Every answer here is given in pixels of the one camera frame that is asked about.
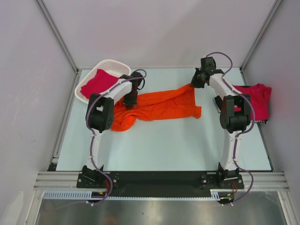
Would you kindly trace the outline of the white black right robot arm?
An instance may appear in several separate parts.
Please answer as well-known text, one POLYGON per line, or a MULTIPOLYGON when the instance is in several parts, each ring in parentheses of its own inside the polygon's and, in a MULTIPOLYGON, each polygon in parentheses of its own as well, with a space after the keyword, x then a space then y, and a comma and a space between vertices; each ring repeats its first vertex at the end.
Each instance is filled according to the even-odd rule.
POLYGON ((191 80, 191 87, 204 88, 206 85, 217 94, 216 104, 220 110, 220 125, 225 133, 224 149, 215 174, 206 173, 202 184, 210 188, 230 189, 236 185, 243 188, 238 165, 238 154, 243 134, 251 131, 255 124, 255 112, 251 97, 242 94, 226 79, 226 72, 218 69, 216 61, 209 53, 201 58, 201 66, 196 68, 191 80))

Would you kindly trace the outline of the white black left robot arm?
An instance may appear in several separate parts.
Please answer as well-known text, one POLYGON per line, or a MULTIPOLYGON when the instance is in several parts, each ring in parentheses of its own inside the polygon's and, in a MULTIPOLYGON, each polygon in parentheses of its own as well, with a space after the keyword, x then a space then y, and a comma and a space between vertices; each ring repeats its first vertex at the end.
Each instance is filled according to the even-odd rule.
POLYGON ((137 69, 130 75, 122 75, 110 88, 100 94, 93 93, 89 99, 86 112, 86 127, 92 132, 88 164, 82 168, 83 177, 97 188, 109 177, 103 173, 96 163, 93 154, 94 142, 104 131, 113 125, 114 106, 122 98, 127 110, 137 105, 138 91, 141 83, 145 83, 147 72, 137 69))

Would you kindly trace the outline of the orange t shirt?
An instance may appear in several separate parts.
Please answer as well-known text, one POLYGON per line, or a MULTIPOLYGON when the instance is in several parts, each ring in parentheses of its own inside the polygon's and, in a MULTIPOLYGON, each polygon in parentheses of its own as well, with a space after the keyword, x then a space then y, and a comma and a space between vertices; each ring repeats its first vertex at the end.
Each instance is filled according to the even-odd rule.
POLYGON ((114 106, 111 130, 123 132, 137 119, 143 121, 170 120, 187 117, 200 118, 202 107, 195 103, 195 89, 186 84, 176 90, 165 90, 138 95, 137 105, 127 109, 123 97, 114 106))

